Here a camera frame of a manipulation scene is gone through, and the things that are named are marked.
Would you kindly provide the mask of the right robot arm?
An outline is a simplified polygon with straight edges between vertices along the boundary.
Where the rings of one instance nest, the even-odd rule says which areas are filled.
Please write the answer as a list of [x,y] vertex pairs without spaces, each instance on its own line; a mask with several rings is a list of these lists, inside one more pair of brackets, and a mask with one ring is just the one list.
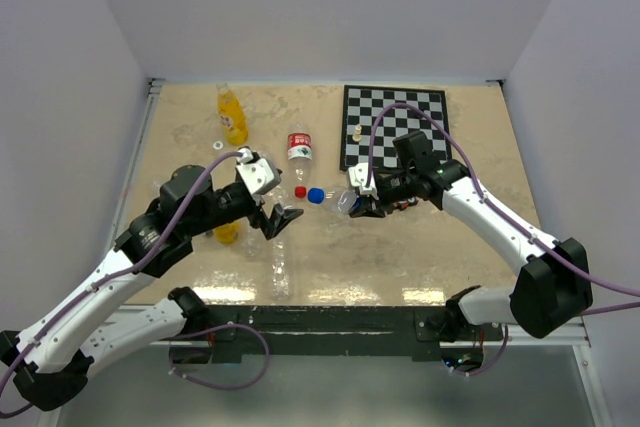
[[446,303],[445,326],[459,340],[482,324],[515,324],[541,339],[593,304],[585,248],[559,241],[518,217],[458,160],[441,162],[422,132],[393,142],[399,166],[387,175],[362,162],[347,170],[358,199],[350,215],[383,218],[411,198],[432,203],[488,244],[516,276],[512,287],[472,286]]

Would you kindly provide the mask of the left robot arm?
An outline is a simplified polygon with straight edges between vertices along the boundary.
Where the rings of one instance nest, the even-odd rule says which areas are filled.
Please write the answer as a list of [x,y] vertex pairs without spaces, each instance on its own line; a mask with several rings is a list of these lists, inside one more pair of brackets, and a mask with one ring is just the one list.
[[132,318],[107,319],[193,251],[194,237],[246,218],[268,240],[302,210],[262,208],[263,195],[280,182],[266,160],[240,164],[233,183],[214,189],[211,171],[186,165],[174,171],[147,210],[116,239],[103,261],[72,293],[31,327],[1,334],[1,383],[14,384],[29,407],[55,410],[119,359],[160,340],[210,339],[237,323],[219,323],[189,287]]

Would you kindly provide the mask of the blue cap Pepsi bottle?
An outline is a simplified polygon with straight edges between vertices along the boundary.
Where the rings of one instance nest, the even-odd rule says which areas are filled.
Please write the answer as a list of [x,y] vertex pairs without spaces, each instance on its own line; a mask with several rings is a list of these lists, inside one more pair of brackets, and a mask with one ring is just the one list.
[[348,215],[356,204],[358,196],[345,187],[311,188],[307,200],[321,208],[340,215]]

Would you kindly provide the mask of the yellow tea bottle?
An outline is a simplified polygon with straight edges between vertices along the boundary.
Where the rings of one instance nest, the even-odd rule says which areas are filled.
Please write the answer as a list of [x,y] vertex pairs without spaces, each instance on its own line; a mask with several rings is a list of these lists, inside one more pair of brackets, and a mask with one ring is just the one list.
[[243,145],[249,132],[239,99],[226,83],[219,83],[216,88],[217,110],[226,139],[232,145]]

